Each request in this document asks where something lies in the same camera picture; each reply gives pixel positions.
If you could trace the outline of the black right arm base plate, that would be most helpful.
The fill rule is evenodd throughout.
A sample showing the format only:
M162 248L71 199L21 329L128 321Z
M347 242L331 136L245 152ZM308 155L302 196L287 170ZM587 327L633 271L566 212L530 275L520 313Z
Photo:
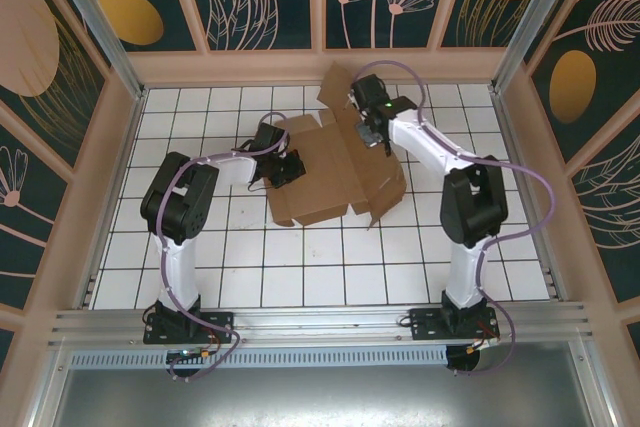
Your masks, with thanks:
M447 313L443 308L416 308L409 311L414 340L475 341L499 339L495 310L483 307L470 314Z

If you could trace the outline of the grey metal sheet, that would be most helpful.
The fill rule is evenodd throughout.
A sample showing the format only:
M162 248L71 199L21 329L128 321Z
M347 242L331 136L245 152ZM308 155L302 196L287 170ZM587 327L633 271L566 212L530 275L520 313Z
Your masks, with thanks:
M501 369L443 366L162 370L65 353L33 427L624 427L582 342L525 343Z

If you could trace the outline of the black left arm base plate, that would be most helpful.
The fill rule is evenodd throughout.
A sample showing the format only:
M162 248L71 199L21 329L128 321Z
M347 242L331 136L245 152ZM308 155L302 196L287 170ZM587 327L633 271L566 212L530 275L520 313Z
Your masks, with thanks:
M215 329L194 322L182 313L172 310L147 314L143 343L145 345L204 345L217 341L221 344L231 342L229 332L233 327L231 312L196 312L196 315L202 316L202 320L215 326Z

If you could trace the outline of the aluminium table edge rail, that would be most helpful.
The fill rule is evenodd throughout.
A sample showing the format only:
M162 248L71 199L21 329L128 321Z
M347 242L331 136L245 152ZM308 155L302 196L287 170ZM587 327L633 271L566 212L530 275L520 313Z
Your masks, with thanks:
M81 153L80 162L87 169L81 178L85 202L82 213L86 215L86 231L91 237L87 240L73 303L78 310L91 304L147 97L146 88L136 95L128 92L108 95L107 107L91 123L88 145Z
M496 115L502 130L509 159L512 163L524 166L524 154L520 147L514 124L510 118L506 101L503 99L503 95L494 87L490 88L490 96L496 109ZM516 172L514 176L520 192L527 222L529 226L533 228L539 224L545 216L545 213L539 206L536 189L541 187L543 192L546 192L546 189L538 180L529 174ZM562 279L559 278L555 272L555 258L547 245L548 235L546 230L540 228L536 231L532 235L532 241L541 263L543 276L546 279L547 290L551 299L554 301L564 301L564 286L562 285Z

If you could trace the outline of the aluminium corner post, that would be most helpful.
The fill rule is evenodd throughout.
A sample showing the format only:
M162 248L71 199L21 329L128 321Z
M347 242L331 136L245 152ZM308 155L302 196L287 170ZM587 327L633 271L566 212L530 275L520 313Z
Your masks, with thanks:
M489 92L492 97L499 96L509 85L557 1L531 0L529 2L491 80Z
M143 84L135 73L125 49L111 28L97 0L73 0L74 5L83 14L88 27L96 36L98 43L109 58L112 67L123 81L128 92L139 100L143 94Z

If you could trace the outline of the brown cardboard box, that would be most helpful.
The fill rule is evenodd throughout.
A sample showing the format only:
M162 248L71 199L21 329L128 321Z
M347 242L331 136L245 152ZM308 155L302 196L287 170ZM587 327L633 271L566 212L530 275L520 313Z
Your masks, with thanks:
M354 75L337 63L326 72L317 116L305 114L276 123L289 133L306 173L266 195L276 225L309 226L341 217L348 208L379 221L403 198L407 182L396 155L382 145L368 148L356 125L357 109L348 99Z

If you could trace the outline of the aluminium mounting rail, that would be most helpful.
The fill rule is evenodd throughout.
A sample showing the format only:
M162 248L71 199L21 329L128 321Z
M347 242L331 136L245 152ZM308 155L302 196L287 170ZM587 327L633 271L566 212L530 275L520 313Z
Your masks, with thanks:
M577 302L506 302L518 342L573 341L593 329ZM399 325L406 306L239 308L234 327L246 347L327 347L408 344ZM140 310L67 310L56 314L48 346L143 349Z

